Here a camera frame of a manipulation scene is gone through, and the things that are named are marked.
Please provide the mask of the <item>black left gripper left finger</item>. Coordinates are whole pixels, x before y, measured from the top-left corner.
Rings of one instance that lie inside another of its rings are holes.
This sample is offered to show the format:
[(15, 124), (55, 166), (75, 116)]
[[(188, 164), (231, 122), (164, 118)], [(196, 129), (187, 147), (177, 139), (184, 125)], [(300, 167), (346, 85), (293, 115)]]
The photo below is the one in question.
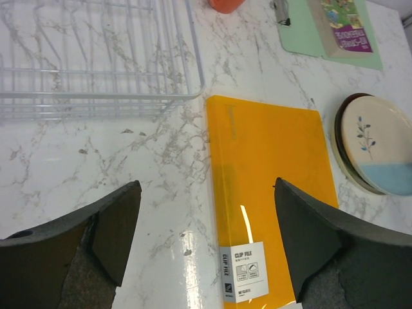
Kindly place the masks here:
[(122, 285), (142, 189), (107, 196), (1, 240), (1, 308), (111, 308)]

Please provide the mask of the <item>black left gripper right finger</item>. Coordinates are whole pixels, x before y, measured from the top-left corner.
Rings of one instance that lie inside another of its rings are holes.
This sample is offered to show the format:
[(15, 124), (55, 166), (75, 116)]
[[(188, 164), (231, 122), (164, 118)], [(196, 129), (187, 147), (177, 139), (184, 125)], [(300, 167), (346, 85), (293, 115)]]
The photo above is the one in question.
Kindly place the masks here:
[(336, 209), (282, 178), (274, 199), (303, 308), (411, 308), (411, 235)]

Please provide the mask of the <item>cream leaf pattern plate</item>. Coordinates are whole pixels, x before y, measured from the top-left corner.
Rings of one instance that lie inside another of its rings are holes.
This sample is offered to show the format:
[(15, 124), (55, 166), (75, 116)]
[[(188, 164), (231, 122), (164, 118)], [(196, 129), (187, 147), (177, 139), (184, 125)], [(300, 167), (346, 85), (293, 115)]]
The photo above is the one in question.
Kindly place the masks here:
[(411, 120), (405, 113), (383, 98), (352, 95), (335, 124), (357, 176), (384, 194), (411, 196)]

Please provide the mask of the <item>green cream branch plate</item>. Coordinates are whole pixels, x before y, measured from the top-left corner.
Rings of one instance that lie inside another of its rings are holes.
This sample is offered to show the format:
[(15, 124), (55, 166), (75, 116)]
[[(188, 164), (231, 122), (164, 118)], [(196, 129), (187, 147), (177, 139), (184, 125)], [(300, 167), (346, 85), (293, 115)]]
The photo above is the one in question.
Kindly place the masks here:
[(359, 188), (360, 190), (363, 190), (364, 192), (383, 196), (384, 195), (383, 192), (380, 192), (374, 189), (372, 186), (366, 183), (360, 176), (355, 175), (353, 170), (347, 168), (346, 164), (344, 163), (344, 160), (341, 158), (341, 155), (339, 153), (339, 149), (337, 147), (337, 141), (335, 137), (335, 130), (333, 126), (330, 129), (330, 140), (331, 140), (331, 147), (332, 147), (334, 157), (341, 171), (344, 173), (345, 177), (347, 177), (347, 179), (349, 179), (349, 181), (352, 184), (354, 184), (357, 188)]

